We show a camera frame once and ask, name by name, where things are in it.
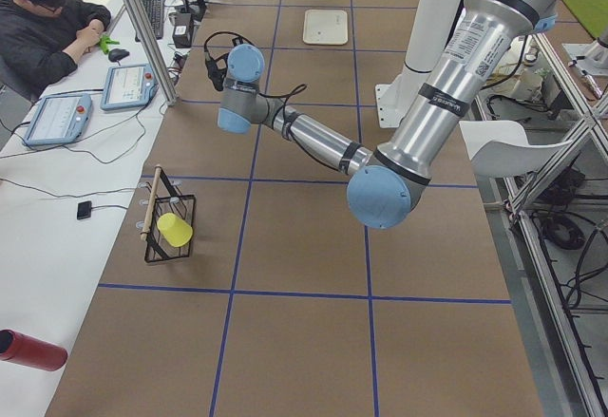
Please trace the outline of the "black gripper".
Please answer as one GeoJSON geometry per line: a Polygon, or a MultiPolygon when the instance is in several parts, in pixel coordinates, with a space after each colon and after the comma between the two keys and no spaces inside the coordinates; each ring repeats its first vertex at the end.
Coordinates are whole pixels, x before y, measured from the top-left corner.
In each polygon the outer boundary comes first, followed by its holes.
{"type": "Polygon", "coordinates": [[[216,91],[222,91],[224,88],[223,84],[228,71],[228,53],[224,53],[218,58],[214,58],[209,50],[205,50],[203,54],[204,63],[207,68],[207,75],[209,80],[212,82],[213,87],[216,91]]]}

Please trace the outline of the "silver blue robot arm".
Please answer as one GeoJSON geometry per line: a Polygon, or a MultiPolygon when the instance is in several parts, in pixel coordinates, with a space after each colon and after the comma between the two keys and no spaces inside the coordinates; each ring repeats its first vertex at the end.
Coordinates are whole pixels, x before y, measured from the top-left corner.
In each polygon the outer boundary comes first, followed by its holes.
{"type": "Polygon", "coordinates": [[[244,134],[264,124],[312,159],[350,176],[348,205],[363,224],[388,229],[402,222],[428,186],[429,168],[485,81],[520,36],[545,32],[557,0],[464,0],[465,18],[389,141],[370,151],[289,106],[289,95],[264,95],[262,53],[234,36],[218,68],[206,56],[208,77],[221,92],[218,127],[244,134]]]}

